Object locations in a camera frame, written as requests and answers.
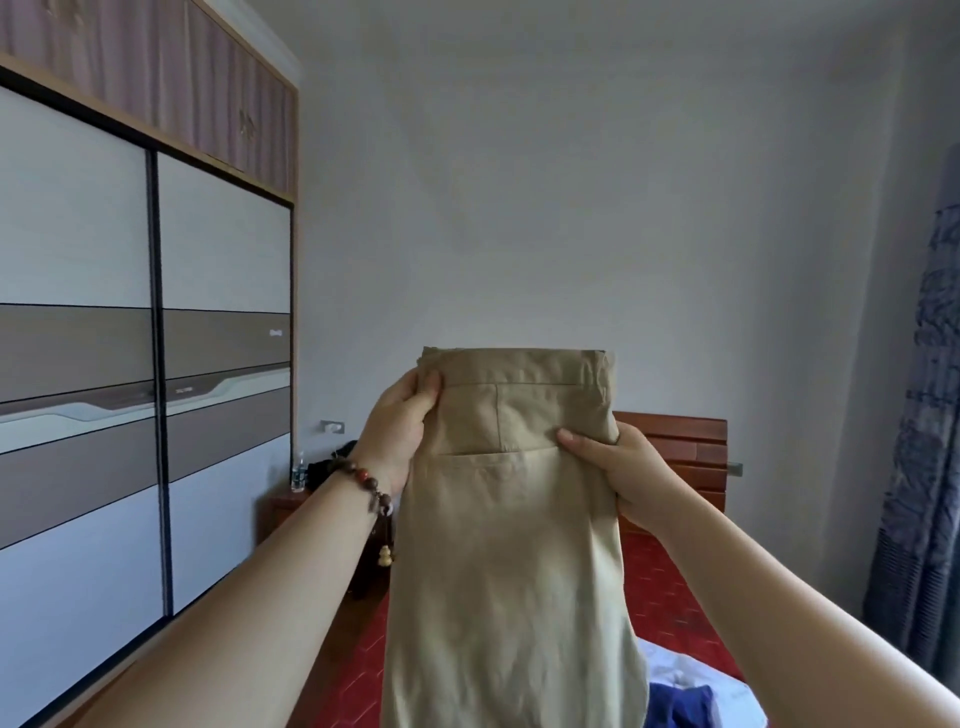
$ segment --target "blue patterned curtain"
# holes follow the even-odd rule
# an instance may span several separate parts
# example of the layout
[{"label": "blue patterned curtain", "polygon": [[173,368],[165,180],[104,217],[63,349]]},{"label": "blue patterned curtain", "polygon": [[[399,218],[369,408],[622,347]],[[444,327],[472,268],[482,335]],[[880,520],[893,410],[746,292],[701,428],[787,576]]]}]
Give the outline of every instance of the blue patterned curtain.
[{"label": "blue patterned curtain", "polygon": [[960,663],[960,147],[948,160],[914,348],[863,615],[943,677]]}]

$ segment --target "sliding wardrobe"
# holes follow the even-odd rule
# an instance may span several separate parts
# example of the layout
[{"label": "sliding wardrobe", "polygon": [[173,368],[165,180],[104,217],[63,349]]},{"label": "sliding wardrobe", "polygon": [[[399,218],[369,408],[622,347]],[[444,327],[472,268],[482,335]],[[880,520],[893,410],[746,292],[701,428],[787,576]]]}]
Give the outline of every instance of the sliding wardrobe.
[{"label": "sliding wardrobe", "polygon": [[254,549],[290,468],[292,205],[0,86],[0,728]]}]

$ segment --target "white panel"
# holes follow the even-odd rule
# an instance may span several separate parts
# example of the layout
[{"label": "white panel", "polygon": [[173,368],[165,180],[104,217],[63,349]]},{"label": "white panel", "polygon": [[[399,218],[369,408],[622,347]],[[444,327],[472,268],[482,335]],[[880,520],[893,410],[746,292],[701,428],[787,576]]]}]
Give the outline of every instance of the white panel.
[{"label": "white panel", "polygon": [[156,486],[0,550],[0,728],[163,615]]},{"label": "white panel", "polygon": [[282,435],[170,484],[177,612],[253,553],[256,504],[289,472],[290,435]]},{"label": "white panel", "polygon": [[0,88],[0,303],[150,305],[146,156]]},{"label": "white panel", "polygon": [[290,312],[290,210],[159,156],[163,304]]},{"label": "white panel", "polygon": [[173,417],[194,409],[203,409],[212,404],[241,400],[244,397],[273,392],[290,386],[290,369],[271,372],[256,372],[251,375],[232,376],[220,382],[206,394],[185,400],[167,402],[167,417]]},{"label": "white panel", "polygon": [[135,404],[111,410],[86,402],[71,402],[29,412],[0,415],[0,454],[31,445],[52,443],[98,429],[135,423],[153,417],[154,412],[152,404]]}]

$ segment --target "khaki pants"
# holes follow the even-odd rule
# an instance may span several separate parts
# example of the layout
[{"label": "khaki pants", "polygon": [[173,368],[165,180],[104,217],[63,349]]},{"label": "khaki pants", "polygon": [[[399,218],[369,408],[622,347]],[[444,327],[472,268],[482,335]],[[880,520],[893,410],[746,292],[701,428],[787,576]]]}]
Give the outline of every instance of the khaki pants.
[{"label": "khaki pants", "polygon": [[397,514],[384,728],[640,728],[614,496],[558,450],[606,442],[604,352],[424,350],[440,404]]}]

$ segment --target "water bottle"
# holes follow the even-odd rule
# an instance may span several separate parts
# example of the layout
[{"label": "water bottle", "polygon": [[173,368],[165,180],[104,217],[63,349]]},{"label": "water bottle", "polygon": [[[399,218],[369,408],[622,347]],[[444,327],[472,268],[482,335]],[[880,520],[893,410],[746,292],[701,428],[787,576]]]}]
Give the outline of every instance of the water bottle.
[{"label": "water bottle", "polygon": [[306,489],[306,459],[303,450],[294,456],[293,467],[290,469],[290,490],[293,493],[302,493]]}]

